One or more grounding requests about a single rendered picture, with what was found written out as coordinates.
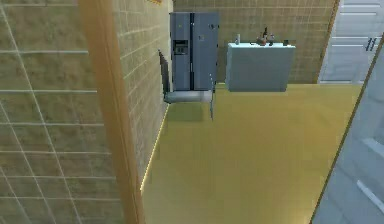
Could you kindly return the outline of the grey two-door fridge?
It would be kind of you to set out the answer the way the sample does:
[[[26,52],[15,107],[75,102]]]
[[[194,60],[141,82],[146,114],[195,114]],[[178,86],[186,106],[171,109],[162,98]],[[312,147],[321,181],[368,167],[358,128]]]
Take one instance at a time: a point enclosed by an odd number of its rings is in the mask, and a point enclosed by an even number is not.
[[[207,91],[216,83],[219,28],[217,12],[170,13],[175,91]]]

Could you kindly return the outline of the pale blue kitchen counter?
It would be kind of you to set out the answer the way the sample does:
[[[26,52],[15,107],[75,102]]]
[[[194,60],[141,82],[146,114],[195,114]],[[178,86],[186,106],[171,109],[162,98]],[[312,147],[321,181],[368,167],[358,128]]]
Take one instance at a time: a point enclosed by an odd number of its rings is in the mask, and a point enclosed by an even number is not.
[[[231,92],[285,92],[296,47],[229,43],[225,84]]]

